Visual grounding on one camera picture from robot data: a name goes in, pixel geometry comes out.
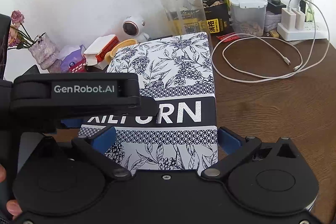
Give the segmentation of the person's left hand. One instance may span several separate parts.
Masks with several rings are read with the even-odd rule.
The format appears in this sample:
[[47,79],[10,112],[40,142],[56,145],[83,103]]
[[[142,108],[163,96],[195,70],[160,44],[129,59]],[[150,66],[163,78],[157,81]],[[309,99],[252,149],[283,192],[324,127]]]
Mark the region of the person's left hand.
[[[6,170],[0,165],[0,183],[4,182],[6,179]],[[7,211],[13,216],[13,219],[18,217],[22,213],[22,209],[19,206],[17,200],[8,200],[6,203]]]

